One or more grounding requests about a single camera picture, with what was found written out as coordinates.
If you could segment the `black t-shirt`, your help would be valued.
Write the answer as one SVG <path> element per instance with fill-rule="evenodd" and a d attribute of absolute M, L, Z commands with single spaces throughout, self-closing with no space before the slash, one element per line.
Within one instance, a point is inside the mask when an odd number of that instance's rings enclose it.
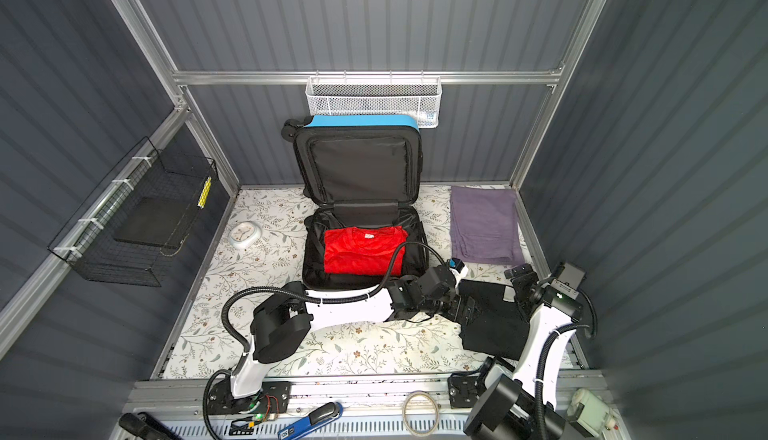
<path fill-rule="evenodd" d="M 463 280 L 459 292 L 476 302 L 478 315 L 461 327 L 464 350 L 519 360 L 528 339 L 529 322 L 511 284 Z"/>

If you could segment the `red t-shirt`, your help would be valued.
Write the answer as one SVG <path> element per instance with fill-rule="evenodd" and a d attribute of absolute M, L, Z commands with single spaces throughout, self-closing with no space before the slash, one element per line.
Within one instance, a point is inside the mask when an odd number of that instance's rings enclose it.
<path fill-rule="evenodd" d="M 324 272 L 381 277 L 388 271 L 395 250 L 407 238 L 401 226 L 327 230 L 323 236 Z"/>

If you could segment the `purple jeans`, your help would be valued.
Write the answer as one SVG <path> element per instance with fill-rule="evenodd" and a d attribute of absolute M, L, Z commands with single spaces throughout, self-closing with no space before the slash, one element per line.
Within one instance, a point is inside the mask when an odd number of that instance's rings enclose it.
<path fill-rule="evenodd" d="M 462 260 L 492 265 L 523 264 L 514 191 L 453 186 L 450 239 L 453 256 Z"/>

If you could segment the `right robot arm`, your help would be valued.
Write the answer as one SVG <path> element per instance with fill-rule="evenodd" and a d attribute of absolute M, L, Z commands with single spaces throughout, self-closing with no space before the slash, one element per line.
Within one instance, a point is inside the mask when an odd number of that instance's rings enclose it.
<path fill-rule="evenodd" d="M 559 439 L 566 420 L 557 413 L 560 358 L 578 330 L 596 333 L 596 313 L 582 321 L 581 268 L 561 262 L 541 279 L 529 264 L 505 272 L 515 301 L 528 314 L 528 335 L 519 360 L 509 370 L 497 360 L 481 368 L 481 390 L 463 431 L 471 439 Z"/>

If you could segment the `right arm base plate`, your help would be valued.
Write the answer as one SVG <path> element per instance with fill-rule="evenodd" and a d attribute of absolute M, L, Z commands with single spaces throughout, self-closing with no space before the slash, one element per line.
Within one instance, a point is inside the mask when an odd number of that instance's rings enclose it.
<path fill-rule="evenodd" d="M 450 406 L 454 409 L 472 408 L 484 393 L 485 386 L 479 374 L 467 372 L 452 374 L 447 379 Z"/>

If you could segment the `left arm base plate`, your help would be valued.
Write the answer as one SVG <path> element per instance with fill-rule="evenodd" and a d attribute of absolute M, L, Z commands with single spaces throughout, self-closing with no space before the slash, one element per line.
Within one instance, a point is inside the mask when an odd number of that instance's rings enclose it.
<path fill-rule="evenodd" d="M 235 398 L 231 393 L 230 380 L 225 378 L 213 383 L 206 398 L 206 407 L 212 415 L 284 414 L 291 396 L 290 382 L 265 382 L 253 395 Z"/>

